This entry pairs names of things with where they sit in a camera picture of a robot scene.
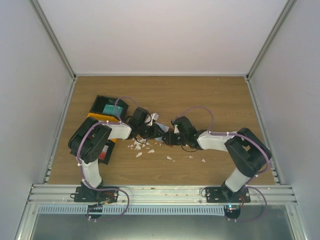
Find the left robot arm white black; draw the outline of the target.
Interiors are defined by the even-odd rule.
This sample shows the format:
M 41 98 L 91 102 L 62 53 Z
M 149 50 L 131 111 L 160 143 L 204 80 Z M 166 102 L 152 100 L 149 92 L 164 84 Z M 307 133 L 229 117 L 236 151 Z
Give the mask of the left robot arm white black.
M 80 167 L 86 197 L 98 202 L 103 197 L 103 180 L 99 173 L 99 156 L 109 140 L 127 140 L 137 136 L 160 140 L 169 127 L 157 123 L 158 114 L 137 107 L 127 122 L 100 121 L 87 117 L 68 142 L 71 154 Z

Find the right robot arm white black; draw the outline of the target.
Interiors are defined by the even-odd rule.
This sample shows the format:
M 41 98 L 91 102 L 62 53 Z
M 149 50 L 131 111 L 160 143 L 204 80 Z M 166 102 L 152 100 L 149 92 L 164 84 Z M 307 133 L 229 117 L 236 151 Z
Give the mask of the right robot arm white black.
M 160 129 L 163 130 L 161 140 L 166 145 L 229 153 L 235 169 L 221 185 L 221 196 L 228 203 L 234 202 L 254 177 L 270 168 L 272 153 L 249 128 L 232 132 L 197 130 L 182 116 L 172 122 L 172 128 L 162 126 Z

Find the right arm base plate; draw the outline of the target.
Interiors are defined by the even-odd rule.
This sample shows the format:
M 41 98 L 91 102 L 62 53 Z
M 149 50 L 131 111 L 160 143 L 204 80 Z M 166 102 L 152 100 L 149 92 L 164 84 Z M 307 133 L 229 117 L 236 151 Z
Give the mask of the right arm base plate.
M 206 198 L 207 203 L 250 203 L 251 197 L 248 189 L 232 192 L 227 187 L 207 186 L 200 190 L 200 195 Z

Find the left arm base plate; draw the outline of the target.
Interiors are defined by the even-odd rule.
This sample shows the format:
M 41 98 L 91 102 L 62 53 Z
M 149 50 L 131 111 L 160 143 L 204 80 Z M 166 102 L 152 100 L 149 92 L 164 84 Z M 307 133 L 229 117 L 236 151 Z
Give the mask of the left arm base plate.
M 93 190 L 85 185 L 76 187 L 70 198 L 76 203 L 116 203 L 118 201 L 118 187 L 102 187 L 103 191 Z

